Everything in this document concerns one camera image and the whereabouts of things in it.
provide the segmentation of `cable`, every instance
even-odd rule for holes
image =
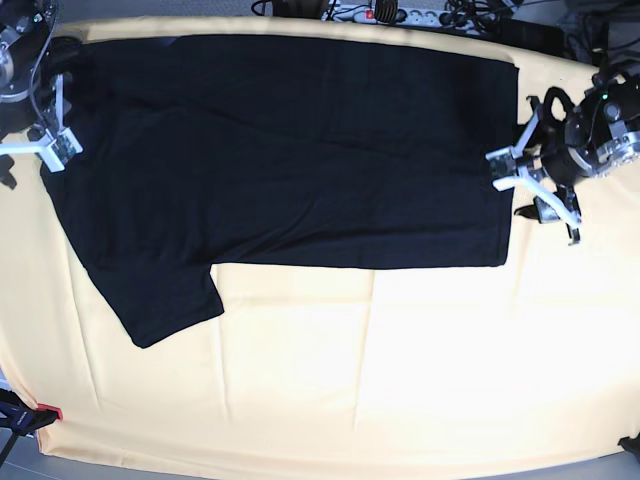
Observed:
[[[338,4],[338,0],[333,0],[333,3],[331,4],[331,8],[329,9],[329,13],[327,13],[328,21],[333,20],[333,12],[335,11],[337,4]]]
[[[466,23],[468,21],[474,21],[474,20],[477,20],[479,18],[484,18],[484,17],[487,17],[489,15],[495,15],[496,13],[504,12],[504,11],[511,10],[511,9],[518,9],[518,8],[522,8],[522,7],[529,7],[531,5],[539,5],[541,3],[552,3],[552,2],[560,2],[560,1],[562,1],[562,0],[535,0],[533,2],[525,2],[525,3],[522,3],[520,5],[514,5],[512,7],[500,7],[500,8],[496,8],[496,9],[490,10],[490,11],[485,12],[485,13],[481,13],[479,15],[474,15],[472,17],[466,18],[466,19],[464,19],[464,21]],[[454,23],[453,25],[451,25],[449,27],[445,27],[445,28],[455,28],[455,27],[458,26],[457,23],[458,22]]]
[[[640,43],[640,37],[635,40],[631,40],[630,42],[623,43],[622,45],[616,45],[615,47],[610,47],[607,49],[608,52],[615,52],[616,50],[624,50],[625,48],[629,48],[634,46],[636,43]]]
[[[336,15],[342,15],[344,13],[353,12],[354,10],[357,10],[359,8],[371,8],[371,7],[369,5],[358,5],[357,7],[349,8],[348,10],[342,10],[340,12],[336,12],[333,16],[335,17]]]
[[[47,53],[47,49],[49,48],[49,44],[51,43],[51,39],[53,38],[53,32],[56,28],[56,23],[58,23],[58,14],[60,13],[60,3],[58,0],[52,0],[51,6],[55,10],[53,12],[51,25],[49,27],[50,29],[49,36],[47,37],[47,41],[44,42],[44,46],[40,51],[40,55],[38,55],[38,59],[36,60],[36,63],[33,65],[33,70],[31,71],[31,77],[29,78],[29,99],[31,100],[31,106],[33,107],[33,110],[36,112],[36,115],[38,116],[38,120],[40,120],[42,127],[50,136],[53,137],[53,135],[51,134],[51,130],[49,130],[49,127],[47,126],[47,122],[44,118],[44,114],[42,113],[42,110],[40,110],[40,107],[36,102],[36,95],[35,95],[35,88],[34,88],[36,73],[38,72],[38,68],[40,67],[40,63],[42,62],[42,59],[44,58],[45,53]]]

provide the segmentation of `black device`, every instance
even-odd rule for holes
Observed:
[[[33,410],[20,400],[18,395],[0,389],[0,428],[11,430],[11,437],[0,451],[0,467],[20,437],[30,435],[40,428],[60,419],[60,412],[50,409]]]
[[[63,124],[71,107],[64,101],[63,72],[43,73],[58,18],[58,0],[0,0],[0,142],[29,129],[29,142],[0,144],[0,181],[15,179],[8,155],[36,154],[51,172],[65,169],[82,146]]]
[[[542,103],[531,97],[533,116],[517,143],[487,154],[498,190],[523,185],[536,195],[516,214],[541,223],[564,221],[572,244],[580,241],[582,223],[574,187],[640,158],[640,75],[627,73],[628,66],[603,66],[577,106],[557,87]],[[556,101],[563,120],[552,113]],[[553,181],[555,193],[539,183],[543,178]]]
[[[0,1],[0,140],[36,120],[29,99],[30,74],[49,32],[33,2]]]
[[[274,17],[320,19],[329,0],[271,0]]]

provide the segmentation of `cream fabric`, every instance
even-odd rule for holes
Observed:
[[[487,42],[376,26],[140,18],[88,41],[318,36],[513,62],[525,97],[574,100],[592,69]],[[578,188],[583,244],[515,219],[495,269],[371,272],[222,265],[227,313],[134,347],[20,157],[0,188],[0,366],[64,421],[45,454],[239,479],[451,479],[616,452],[640,429],[640,165]],[[530,200],[518,192],[515,205]]]

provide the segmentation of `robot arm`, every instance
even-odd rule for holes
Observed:
[[[530,98],[533,116],[518,142],[486,155],[497,190],[521,185],[534,193],[534,204],[516,214],[541,223],[563,221],[572,244],[580,242],[582,224],[575,185],[640,158],[640,75],[621,67],[594,75],[580,105],[557,87],[543,103]],[[566,113],[562,121],[551,113],[556,100]],[[541,185],[543,178],[551,179],[555,193]]]
[[[0,0],[0,140],[31,127],[30,142],[0,144],[0,156],[35,153],[59,172],[82,147],[63,123],[63,76],[43,85],[40,71],[57,20],[54,2],[38,7],[33,0]],[[41,106],[41,97],[53,101]]]

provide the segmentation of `gray floor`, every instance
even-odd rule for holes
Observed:
[[[0,431],[0,447],[8,434]],[[0,469],[0,480],[193,480],[193,477],[161,475],[122,468],[89,465],[38,452],[35,439],[20,439]],[[640,478],[640,465],[627,453],[535,472],[503,475],[483,480],[632,480]]]

